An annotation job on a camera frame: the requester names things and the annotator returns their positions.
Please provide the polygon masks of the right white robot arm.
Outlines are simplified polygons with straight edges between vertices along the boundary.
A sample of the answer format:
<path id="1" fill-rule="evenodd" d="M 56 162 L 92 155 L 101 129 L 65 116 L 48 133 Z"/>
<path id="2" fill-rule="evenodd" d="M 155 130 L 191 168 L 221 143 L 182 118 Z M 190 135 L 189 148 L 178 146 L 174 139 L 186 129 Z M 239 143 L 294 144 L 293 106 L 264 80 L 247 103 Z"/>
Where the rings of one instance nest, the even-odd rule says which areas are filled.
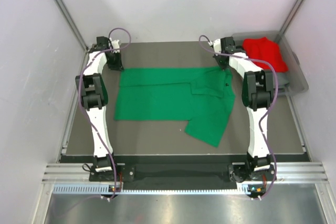
<path id="1" fill-rule="evenodd" d="M 266 114 L 274 99 L 273 72 L 257 66 L 247 53 L 236 46 L 233 37 L 208 43 L 214 49 L 214 58 L 224 70 L 234 69 L 243 79 L 241 100 L 249 117 L 249 147 L 245 174 L 252 180 L 272 170 L 271 154 L 267 146 Z"/>

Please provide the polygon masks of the green t shirt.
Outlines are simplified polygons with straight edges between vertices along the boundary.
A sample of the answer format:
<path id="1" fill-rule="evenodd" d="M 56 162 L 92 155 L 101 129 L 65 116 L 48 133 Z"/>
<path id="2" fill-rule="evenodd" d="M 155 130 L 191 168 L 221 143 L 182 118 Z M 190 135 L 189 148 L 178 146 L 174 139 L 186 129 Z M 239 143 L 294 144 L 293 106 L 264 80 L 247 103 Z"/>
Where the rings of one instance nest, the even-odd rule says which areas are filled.
<path id="1" fill-rule="evenodd" d="M 232 79 L 220 67 L 126 69 L 114 119 L 186 121 L 186 134 L 218 147 L 235 103 Z"/>

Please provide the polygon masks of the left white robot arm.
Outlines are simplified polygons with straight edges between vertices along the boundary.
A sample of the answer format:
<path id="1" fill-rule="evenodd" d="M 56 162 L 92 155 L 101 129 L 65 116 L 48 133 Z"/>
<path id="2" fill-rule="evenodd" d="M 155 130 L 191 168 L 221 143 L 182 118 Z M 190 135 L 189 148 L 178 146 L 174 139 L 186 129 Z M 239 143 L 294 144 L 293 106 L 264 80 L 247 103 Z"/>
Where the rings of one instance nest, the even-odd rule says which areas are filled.
<path id="1" fill-rule="evenodd" d="M 89 50 L 89 61 L 83 74 L 76 76 L 75 82 L 79 104 L 92 130 L 94 153 L 91 172 L 101 173 L 107 180 L 114 180 L 119 174 L 119 168 L 112 162 L 113 148 L 107 129 L 106 111 L 109 98 L 102 77 L 105 66 L 114 71 L 124 70 L 120 41 L 100 36 Z"/>

